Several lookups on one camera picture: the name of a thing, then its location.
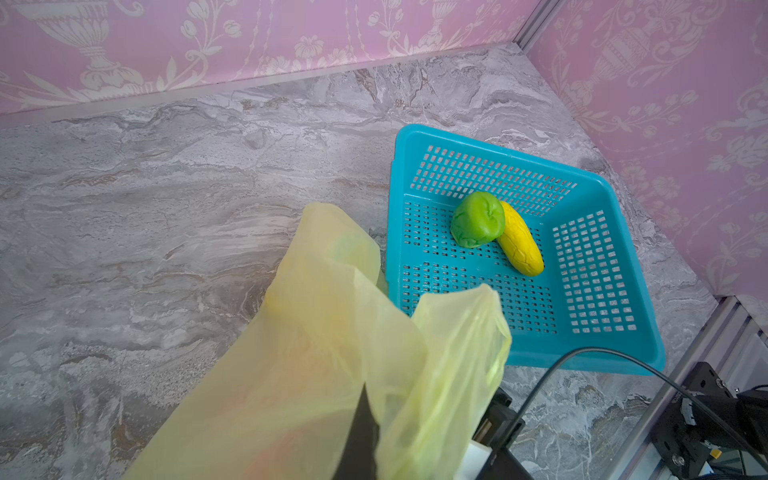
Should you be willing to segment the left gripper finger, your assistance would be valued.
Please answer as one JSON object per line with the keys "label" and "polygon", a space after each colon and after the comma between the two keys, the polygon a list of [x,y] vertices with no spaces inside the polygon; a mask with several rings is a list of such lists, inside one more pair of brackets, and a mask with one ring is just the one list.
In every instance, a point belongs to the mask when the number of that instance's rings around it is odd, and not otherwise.
{"label": "left gripper finger", "polygon": [[379,425],[373,417],[366,386],[363,386],[344,450],[332,479],[375,480],[377,467],[374,456],[378,438]]}

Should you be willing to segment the yellow-green plastic bag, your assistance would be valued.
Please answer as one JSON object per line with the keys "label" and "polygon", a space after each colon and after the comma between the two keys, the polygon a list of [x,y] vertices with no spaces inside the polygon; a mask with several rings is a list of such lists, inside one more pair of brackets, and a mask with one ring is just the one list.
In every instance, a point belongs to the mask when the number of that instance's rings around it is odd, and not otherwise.
{"label": "yellow-green plastic bag", "polygon": [[510,350],[499,295],[424,294],[406,314],[380,271],[344,211],[306,206],[257,315],[127,477],[329,479],[366,398],[378,478],[453,478]]}

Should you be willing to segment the green fruit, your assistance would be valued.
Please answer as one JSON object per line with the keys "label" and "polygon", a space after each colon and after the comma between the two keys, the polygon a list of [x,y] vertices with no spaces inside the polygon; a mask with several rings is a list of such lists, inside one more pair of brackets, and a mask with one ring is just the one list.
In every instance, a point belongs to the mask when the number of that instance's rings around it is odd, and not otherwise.
{"label": "green fruit", "polygon": [[472,249],[496,240],[505,227],[501,202],[488,192],[474,192],[455,209],[450,233],[460,247]]}

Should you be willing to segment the yellow banana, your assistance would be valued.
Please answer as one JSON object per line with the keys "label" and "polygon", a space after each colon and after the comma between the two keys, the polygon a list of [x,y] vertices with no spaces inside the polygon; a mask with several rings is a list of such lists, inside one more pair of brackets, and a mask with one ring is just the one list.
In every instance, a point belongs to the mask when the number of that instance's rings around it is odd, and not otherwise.
{"label": "yellow banana", "polygon": [[544,270],[544,262],[530,229],[511,205],[504,201],[500,204],[503,208],[505,227],[496,242],[518,272],[528,277],[540,275]]}

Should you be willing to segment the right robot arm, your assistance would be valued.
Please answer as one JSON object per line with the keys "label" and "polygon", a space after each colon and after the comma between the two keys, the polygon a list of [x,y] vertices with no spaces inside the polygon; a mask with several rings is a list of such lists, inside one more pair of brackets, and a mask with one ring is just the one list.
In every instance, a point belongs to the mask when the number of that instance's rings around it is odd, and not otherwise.
{"label": "right robot arm", "polygon": [[739,453],[767,464],[767,386],[732,393],[714,368],[698,362],[651,429],[651,441],[677,479],[748,479],[717,464],[717,454]]}

